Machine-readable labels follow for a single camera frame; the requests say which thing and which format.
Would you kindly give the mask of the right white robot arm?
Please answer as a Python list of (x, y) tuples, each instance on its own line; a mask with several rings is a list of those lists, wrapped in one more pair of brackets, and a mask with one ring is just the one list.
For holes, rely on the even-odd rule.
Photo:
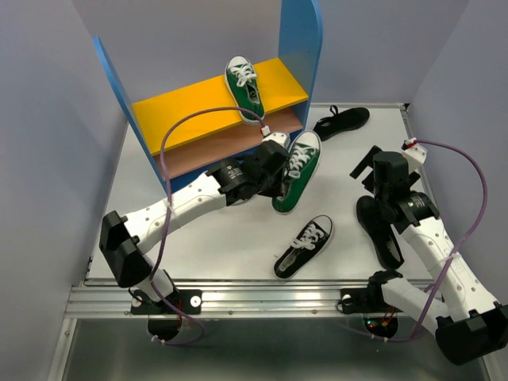
[[(401, 152), (373, 146), (352, 170), (355, 179), (371, 169), (362, 182), (369, 194), (358, 199), (356, 216), (383, 269), (368, 279), (366, 287), (343, 289), (337, 309), (344, 314), (403, 312), (416, 322), (412, 337), (426, 329), (444, 357), (462, 365), (506, 347), (507, 307), (482, 285), (459, 253), (465, 239), (453, 243), (431, 198), (413, 190), (426, 154), (415, 139), (405, 141)], [(432, 276), (428, 291), (399, 273), (403, 258), (398, 238), (417, 253)]]

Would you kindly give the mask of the yellow upper shelf board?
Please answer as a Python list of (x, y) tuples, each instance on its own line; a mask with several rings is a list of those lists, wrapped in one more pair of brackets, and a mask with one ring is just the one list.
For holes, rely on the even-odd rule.
[[(280, 58), (256, 63), (257, 84), (266, 115), (306, 101), (309, 96)], [(225, 77), (219, 75), (133, 104), (138, 128), (152, 155), (160, 152), (167, 131), (179, 120), (200, 110), (234, 106)], [(241, 124), (236, 110), (194, 117), (174, 130), (165, 148), (176, 148), (193, 140)]]

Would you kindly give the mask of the aluminium mounting rail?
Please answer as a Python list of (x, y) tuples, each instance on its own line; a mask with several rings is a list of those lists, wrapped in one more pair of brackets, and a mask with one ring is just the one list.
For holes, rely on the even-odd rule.
[[(180, 282), (181, 290), (202, 291), (203, 320), (242, 318), (336, 318), (337, 303), (343, 289), (365, 288), (365, 281), (243, 281)], [(71, 289), (64, 311), (65, 318), (135, 318), (127, 291), (112, 285), (84, 286)]]

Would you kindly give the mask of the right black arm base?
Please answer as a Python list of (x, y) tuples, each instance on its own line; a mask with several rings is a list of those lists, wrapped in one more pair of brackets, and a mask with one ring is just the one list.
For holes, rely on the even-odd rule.
[(343, 314), (390, 313), (393, 306), (387, 304), (380, 289), (343, 288), (336, 308)]

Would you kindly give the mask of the black slip-on shoe far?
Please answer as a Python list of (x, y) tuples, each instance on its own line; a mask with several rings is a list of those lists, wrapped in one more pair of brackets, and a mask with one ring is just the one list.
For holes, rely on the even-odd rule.
[(321, 118), (314, 126), (314, 132), (321, 141), (326, 141), (339, 133), (357, 130), (370, 119), (370, 111), (364, 107), (339, 111), (336, 105), (331, 105), (329, 111), (331, 114)]

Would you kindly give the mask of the black canvas sneaker centre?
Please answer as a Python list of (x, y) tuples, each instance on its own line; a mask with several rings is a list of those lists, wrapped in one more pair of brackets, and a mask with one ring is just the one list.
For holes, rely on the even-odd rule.
[(326, 249), (333, 236), (333, 230), (334, 223), (328, 215), (321, 214), (310, 220), (276, 260), (273, 267), (275, 277), (282, 281), (292, 279)]

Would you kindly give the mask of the black leather shoe right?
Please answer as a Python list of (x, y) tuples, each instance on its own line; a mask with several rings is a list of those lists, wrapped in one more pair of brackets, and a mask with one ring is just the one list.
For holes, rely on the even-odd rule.
[(365, 195), (357, 200), (356, 218), (371, 239), (380, 265), (386, 270), (400, 268), (404, 259), (398, 241), (373, 197)]

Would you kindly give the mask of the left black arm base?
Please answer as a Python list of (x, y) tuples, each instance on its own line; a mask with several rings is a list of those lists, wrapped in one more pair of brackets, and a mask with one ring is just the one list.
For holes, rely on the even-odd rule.
[[(139, 289), (128, 289), (131, 296), (130, 313), (132, 315), (176, 314), (164, 301), (154, 302)], [(197, 315), (202, 310), (202, 291), (199, 289), (180, 289), (167, 297), (175, 308), (185, 314)]]

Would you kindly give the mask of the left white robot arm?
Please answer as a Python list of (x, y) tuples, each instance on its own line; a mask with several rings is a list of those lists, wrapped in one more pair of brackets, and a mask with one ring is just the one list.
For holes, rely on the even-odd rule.
[(177, 296), (174, 283), (148, 252), (198, 217), (255, 195), (278, 196), (289, 145), (288, 135), (271, 133), (253, 153), (220, 161), (171, 196), (124, 216), (115, 210), (107, 213), (98, 246), (117, 285), (142, 290), (158, 312), (171, 311)]

